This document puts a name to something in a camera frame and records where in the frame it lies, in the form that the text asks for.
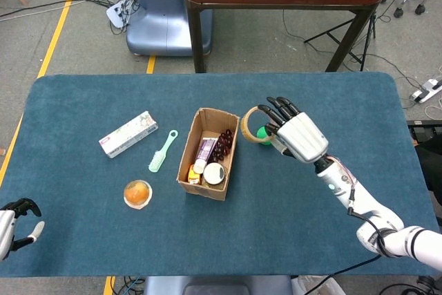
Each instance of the tape roll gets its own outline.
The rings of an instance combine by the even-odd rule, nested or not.
[[[265,138],[258,138],[256,136],[253,136],[252,133],[249,130],[249,118],[252,113],[255,113],[256,111],[261,111],[257,106],[252,107],[250,110],[247,111],[246,114],[244,114],[244,117],[241,119],[241,133],[244,138],[250,142],[254,143],[265,143],[270,142],[272,139],[275,138],[275,135],[267,136]]]

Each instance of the green ball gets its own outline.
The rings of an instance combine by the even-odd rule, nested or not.
[[[267,133],[265,132],[265,128],[264,128],[264,126],[262,126],[261,128],[258,129],[258,131],[256,132],[256,137],[257,137],[257,138],[266,138],[266,137],[269,137],[269,136],[267,135]],[[268,141],[268,142],[264,142],[264,143],[260,143],[260,144],[262,144],[262,145],[270,145],[271,142]]]

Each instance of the blue table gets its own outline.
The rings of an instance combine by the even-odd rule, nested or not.
[[[0,264],[0,276],[329,274],[374,256],[361,223],[312,165],[238,138],[227,200],[193,196],[175,181],[199,107],[243,115],[285,96],[330,141],[329,151],[406,225],[436,230],[429,194],[394,81],[382,73],[58,75],[38,79],[0,198],[37,202],[41,238]],[[149,110],[159,129],[114,159],[98,140]],[[180,133],[158,173],[147,165],[168,132]],[[149,205],[124,204],[131,180],[153,188]],[[20,217],[17,236],[38,221]],[[353,274],[431,274],[409,258]]]

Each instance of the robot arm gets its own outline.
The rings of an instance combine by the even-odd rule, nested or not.
[[[37,217],[41,212],[37,204],[29,198],[22,198],[11,202],[0,209],[0,260],[8,257],[10,251],[16,251],[37,241],[44,228],[44,221],[40,221],[31,234],[25,238],[14,240],[14,230],[19,216],[26,216],[31,210]]]
[[[317,176],[347,209],[347,214],[364,221],[356,235],[362,245],[387,257],[409,256],[442,271],[442,235],[422,227],[404,228],[402,220],[379,203],[337,158],[327,155],[329,142],[307,114],[287,98],[268,97],[279,114],[258,105],[274,122],[265,125],[267,135],[279,140],[284,155],[313,163]]]

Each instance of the tripod stand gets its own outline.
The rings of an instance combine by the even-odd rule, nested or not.
[[[333,34],[332,31],[339,29],[343,26],[346,26],[347,24],[350,24],[351,22],[353,22],[354,19],[350,19],[344,23],[338,24],[337,26],[333,27],[332,29],[326,30],[316,36],[313,36],[312,38],[308,38],[304,41],[304,43],[309,43],[310,41],[313,41],[314,39],[321,37],[323,35],[327,35],[328,37],[330,37],[331,39],[333,39],[333,41],[335,41],[337,44],[340,44],[340,40],[337,39]],[[367,32],[367,36],[365,38],[365,45],[364,45],[364,52],[362,54],[362,57],[358,57],[357,55],[355,55],[352,51],[348,52],[348,54],[355,59],[358,63],[361,64],[361,72],[364,70],[364,65],[365,65],[365,58],[367,56],[367,51],[368,51],[368,46],[370,44],[370,39],[372,38],[372,32],[373,32],[373,38],[376,38],[376,13],[373,13],[370,17],[369,23],[368,23],[368,32]]]

